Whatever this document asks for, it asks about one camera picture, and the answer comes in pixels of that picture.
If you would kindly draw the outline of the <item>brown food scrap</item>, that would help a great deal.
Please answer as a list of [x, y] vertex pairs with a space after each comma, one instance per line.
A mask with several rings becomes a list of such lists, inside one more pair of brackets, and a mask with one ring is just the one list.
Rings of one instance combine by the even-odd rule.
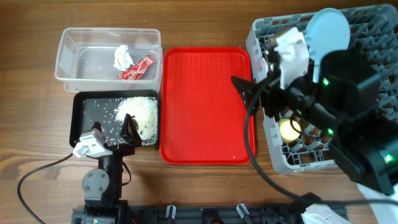
[[135, 120], [135, 116], [131, 116], [131, 121], [132, 121], [135, 129], [138, 131], [139, 130], [139, 125], [138, 125], [137, 121]]

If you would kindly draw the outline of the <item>white rice pile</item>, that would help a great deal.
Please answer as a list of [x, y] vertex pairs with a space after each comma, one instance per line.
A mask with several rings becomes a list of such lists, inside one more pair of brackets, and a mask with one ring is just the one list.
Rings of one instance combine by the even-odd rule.
[[143, 146], [154, 145], [158, 139], [158, 101], [153, 96], [135, 96], [122, 99], [114, 110], [115, 120], [124, 121], [126, 113], [135, 116], [137, 131]]

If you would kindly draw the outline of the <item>yellow cup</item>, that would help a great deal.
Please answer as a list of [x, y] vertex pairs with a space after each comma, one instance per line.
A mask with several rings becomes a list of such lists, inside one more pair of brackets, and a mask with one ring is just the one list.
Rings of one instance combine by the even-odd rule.
[[280, 119], [278, 125], [284, 144], [291, 143], [300, 137], [301, 127], [298, 122], [290, 119]]

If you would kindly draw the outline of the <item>red snack wrapper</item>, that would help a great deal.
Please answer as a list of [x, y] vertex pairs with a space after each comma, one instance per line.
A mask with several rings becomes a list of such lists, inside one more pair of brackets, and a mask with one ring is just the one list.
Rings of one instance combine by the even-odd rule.
[[136, 64], [131, 65], [126, 71], [118, 75], [119, 80], [139, 80], [145, 74], [146, 70], [155, 62], [155, 58], [146, 55]]

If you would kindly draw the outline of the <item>light blue plate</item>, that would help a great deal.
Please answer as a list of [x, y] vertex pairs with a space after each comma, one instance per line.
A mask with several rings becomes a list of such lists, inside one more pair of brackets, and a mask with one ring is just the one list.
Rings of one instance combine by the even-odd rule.
[[322, 58], [336, 50], [346, 50], [351, 31], [345, 16], [337, 9], [326, 8], [317, 12], [305, 29], [309, 56], [314, 61], [313, 82], [320, 79]]

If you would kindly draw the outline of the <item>white tissue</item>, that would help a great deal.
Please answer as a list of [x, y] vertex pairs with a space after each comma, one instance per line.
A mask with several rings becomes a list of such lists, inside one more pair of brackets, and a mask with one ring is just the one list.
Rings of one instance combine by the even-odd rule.
[[127, 51], [127, 45], [120, 45], [114, 53], [114, 67], [122, 72], [126, 71], [131, 65], [134, 64]]

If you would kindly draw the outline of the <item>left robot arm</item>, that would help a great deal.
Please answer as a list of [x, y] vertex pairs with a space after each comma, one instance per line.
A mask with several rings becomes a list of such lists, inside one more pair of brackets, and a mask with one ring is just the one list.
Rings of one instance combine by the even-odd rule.
[[137, 217], [126, 200], [121, 199], [123, 170], [127, 166], [123, 157], [135, 154], [135, 148], [142, 146], [142, 140], [132, 122], [130, 114], [124, 117], [119, 135], [124, 142], [109, 146], [96, 121], [91, 129], [80, 135], [73, 154], [77, 157], [93, 157], [98, 167], [88, 171], [83, 180], [85, 204], [72, 211], [72, 224], [78, 223], [137, 223]]

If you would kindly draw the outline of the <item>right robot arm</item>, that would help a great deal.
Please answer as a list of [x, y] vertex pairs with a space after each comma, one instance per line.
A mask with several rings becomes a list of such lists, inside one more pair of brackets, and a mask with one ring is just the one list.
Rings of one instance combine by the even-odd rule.
[[379, 223], [397, 222], [397, 123], [378, 112], [381, 76], [365, 55], [326, 54], [318, 83], [302, 76], [282, 89], [280, 70], [259, 83], [231, 81], [248, 116], [258, 106], [268, 117], [288, 108], [328, 135], [336, 165], [361, 186], [359, 204], [371, 205]]

